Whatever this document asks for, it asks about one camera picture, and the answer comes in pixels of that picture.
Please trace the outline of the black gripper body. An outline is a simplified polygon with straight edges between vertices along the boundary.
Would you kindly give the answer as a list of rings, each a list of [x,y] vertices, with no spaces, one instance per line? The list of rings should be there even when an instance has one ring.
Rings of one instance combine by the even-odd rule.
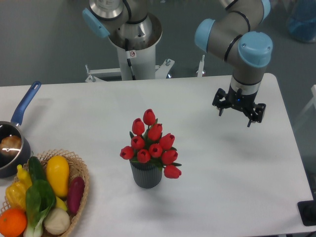
[[[220,108],[233,108],[241,112],[252,113],[254,111],[254,100],[257,93],[258,92],[256,91],[253,94],[244,94],[241,88],[234,91],[230,86],[228,93],[224,90],[221,90],[220,92],[220,95],[222,96],[222,99],[220,100]]]

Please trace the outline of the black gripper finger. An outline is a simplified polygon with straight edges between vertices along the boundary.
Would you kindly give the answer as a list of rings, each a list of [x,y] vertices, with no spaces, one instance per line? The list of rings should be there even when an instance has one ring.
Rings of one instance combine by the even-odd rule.
[[[219,110],[219,116],[222,115],[224,109],[229,107],[229,102],[227,100],[228,94],[221,88],[219,88],[214,96],[212,105]]]
[[[252,123],[261,123],[265,114],[265,109],[266,104],[264,103],[254,104],[249,112],[247,127],[250,127]]]

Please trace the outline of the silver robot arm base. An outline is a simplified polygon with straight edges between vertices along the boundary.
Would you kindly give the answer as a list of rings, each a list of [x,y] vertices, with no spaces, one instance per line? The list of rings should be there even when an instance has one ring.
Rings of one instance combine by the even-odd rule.
[[[162,26],[146,0],[90,0],[84,21],[100,38],[125,50],[143,50],[158,43]]]

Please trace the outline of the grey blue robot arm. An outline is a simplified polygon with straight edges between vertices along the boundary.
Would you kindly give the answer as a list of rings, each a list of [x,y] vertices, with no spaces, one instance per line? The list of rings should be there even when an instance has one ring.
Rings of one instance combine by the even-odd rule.
[[[255,29],[271,10],[268,0],[223,0],[227,15],[219,21],[205,19],[195,32],[195,44],[233,67],[229,90],[219,88],[212,105],[220,113],[232,108],[249,124],[261,123],[266,104],[255,103],[261,81],[271,60],[271,38]]]

